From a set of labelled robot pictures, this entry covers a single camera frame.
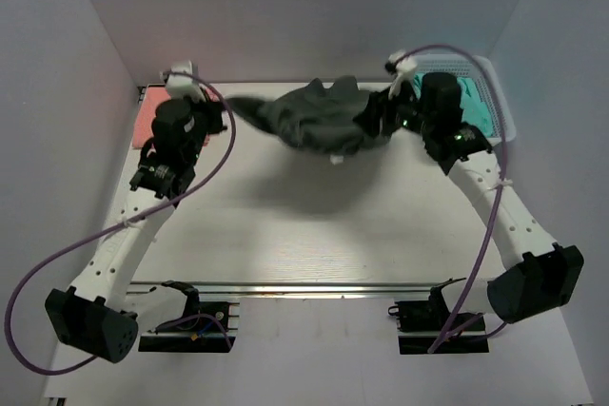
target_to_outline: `folded clothing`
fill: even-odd
[[[365,108],[369,93],[358,88],[354,76],[344,76],[328,89],[315,79],[274,101],[257,97],[230,97],[226,101],[244,121],[276,135],[294,149],[349,156],[389,142],[385,137],[366,135],[353,123]]]
[[[217,97],[205,89],[210,97],[210,100],[217,100]],[[133,126],[133,138],[131,139],[131,145],[135,149],[141,149],[144,143],[152,138],[152,121],[156,113],[156,108],[162,102],[169,100],[171,97],[167,93],[164,87],[147,87],[146,93],[144,94],[144,100],[140,105],[140,110],[137,113],[135,119],[135,125]]]
[[[417,97],[421,96],[421,83],[424,73],[417,73],[413,81],[413,88]],[[463,108],[462,120],[476,126],[486,137],[493,136],[493,118],[488,106],[482,101],[476,82],[471,78],[458,77],[461,86],[461,108]]]

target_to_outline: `dark green cloth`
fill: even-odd
[[[353,76],[344,76],[326,89],[319,79],[277,100],[229,97],[235,114],[265,133],[276,135],[295,149],[348,156],[386,145],[389,139],[365,135],[353,123],[368,101]]]

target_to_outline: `teal cloth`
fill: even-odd
[[[413,82],[413,88],[417,97],[421,96],[421,81],[424,73],[417,73]],[[458,77],[461,86],[461,108],[463,108],[462,120],[476,126],[485,137],[493,136],[493,118],[488,106],[482,101],[476,83],[471,78]]]

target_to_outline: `gray wall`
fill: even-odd
[[[195,58],[211,80],[383,75],[396,49],[487,55],[518,0],[91,0],[136,82]]]
[[[100,228],[122,164],[135,87],[88,0],[0,0],[0,307],[35,263]],[[34,277],[13,328],[49,367],[56,337],[44,311],[87,249]],[[0,344],[0,402],[38,404],[44,379]]]
[[[609,405],[609,0],[521,0],[491,58],[518,130],[509,174],[585,257],[563,314],[595,404]]]

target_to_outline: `white table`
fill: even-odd
[[[299,85],[218,85],[277,96]],[[233,284],[428,283],[465,276],[484,225],[467,199],[402,132],[385,151],[344,164],[288,150],[238,124],[226,167],[183,202],[135,279]],[[201,179],[225,151],[214,139]],[[138,151],[130,151],[108,220]],[[502,271],[495,246],[482,276]],[[400,356],[392,300],[245,299],[229,355],[131,354],[49,379],[69,406],[167,404],[548,405],[590,402],[560,311],[508,327],[486,355]],[[496,321],[487,320],[489,327]],[[85,355],[58,346],[53,367]]]
[[[276,97],[302,84],[218,85],[224,95]],[[386,87],[386,84],[363,85]],[[295,152],[238,121],[223,170],[180,204],[134,279],[196,282],[439,282],[466,276],[484,224],[423,150],[399,132],[383,149],[343,164]],[[226,150],[204,148],[200,180]],[[136,170],[127,155],[110,216]],[[502,272],[494,245],[481,277]]]

